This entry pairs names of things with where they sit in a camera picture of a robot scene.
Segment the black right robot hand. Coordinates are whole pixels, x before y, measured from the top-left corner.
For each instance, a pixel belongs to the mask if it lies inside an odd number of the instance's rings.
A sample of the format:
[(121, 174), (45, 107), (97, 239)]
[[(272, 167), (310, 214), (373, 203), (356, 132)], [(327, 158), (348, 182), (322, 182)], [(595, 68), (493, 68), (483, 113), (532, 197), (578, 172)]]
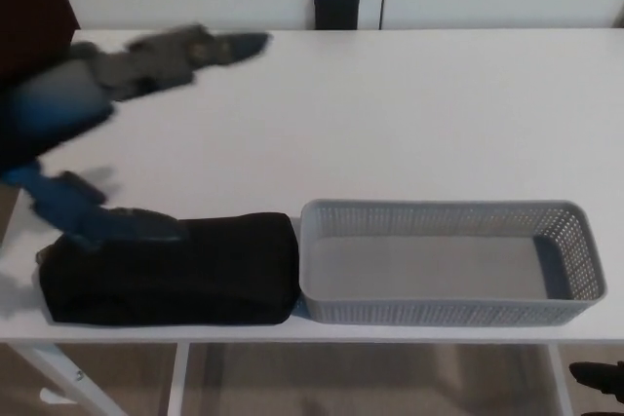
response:
[(577, 383), (623, 402), (623, 361), (616, 364), (578, 361), (568, 367)]

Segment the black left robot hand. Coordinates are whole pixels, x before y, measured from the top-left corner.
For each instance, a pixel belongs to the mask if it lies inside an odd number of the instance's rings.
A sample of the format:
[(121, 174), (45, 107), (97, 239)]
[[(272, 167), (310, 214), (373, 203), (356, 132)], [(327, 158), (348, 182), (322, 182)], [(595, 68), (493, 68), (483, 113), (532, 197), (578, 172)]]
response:
[(163, 213), (106, 208), (105, 195), (77, 174), (43, 173), (41, 155), (106, 122), (115, 103), (190, 85), (197, 71), (260, 56), (267, 32), (212, 34), (190, 24), (138, 36), (106, 53), (91, 42), (1, 93), (1, 180), (24, 190), (32, 211), (86, 248), (107, 242), (180, 242), (186, 232)]

